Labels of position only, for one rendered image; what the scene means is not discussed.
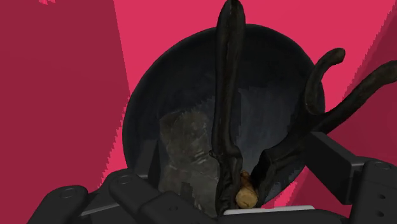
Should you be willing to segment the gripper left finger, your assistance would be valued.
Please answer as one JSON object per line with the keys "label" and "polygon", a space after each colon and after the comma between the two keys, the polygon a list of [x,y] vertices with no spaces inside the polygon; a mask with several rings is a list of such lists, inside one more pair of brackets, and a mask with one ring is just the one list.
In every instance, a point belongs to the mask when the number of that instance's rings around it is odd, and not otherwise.
{"label": "gripper left finger", "polygon": [[[148,140],[133,168],[109,174],[100,192],[109,195],[137,224],[217,224],[193,204],[174,192],[158,191],[160,156],[158,141]],[[84,186],[70,185],[52,190],[33,212],[27,224],[73,224],[81,215],[107,209],[86,210],[91,203]]]}

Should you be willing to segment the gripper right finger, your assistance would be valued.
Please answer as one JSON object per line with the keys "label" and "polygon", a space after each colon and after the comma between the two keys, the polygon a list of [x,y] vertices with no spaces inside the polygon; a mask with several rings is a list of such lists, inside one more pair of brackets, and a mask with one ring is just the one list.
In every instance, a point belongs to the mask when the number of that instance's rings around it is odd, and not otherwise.
{"label": "gripper right finger", "polygon": [[305,165],[352,206],[349,224],[397,224],[397,166],[356,156],[322,132],[305,137]]}

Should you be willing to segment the black pot with dark plant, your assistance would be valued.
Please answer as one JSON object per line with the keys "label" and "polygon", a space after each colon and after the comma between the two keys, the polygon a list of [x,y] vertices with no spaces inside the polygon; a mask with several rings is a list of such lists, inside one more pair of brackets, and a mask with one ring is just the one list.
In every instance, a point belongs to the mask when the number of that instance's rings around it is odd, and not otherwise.
{"label": "black pot with dark plant", "polygon": [[326,111],[321,80],[344,57],[335,48],[313,62],[287,36],[247,25],[240,1],[226,0],[215,28],[167,50],[137,84],[123,121],[127,166],[156,142],[162,191],[188,184],[195,204],[215,217],[245,206],[237,194],[247,171],[253,207],[261,207],[300,174],[308,133],[331,132],[397,81],[392,60]]}

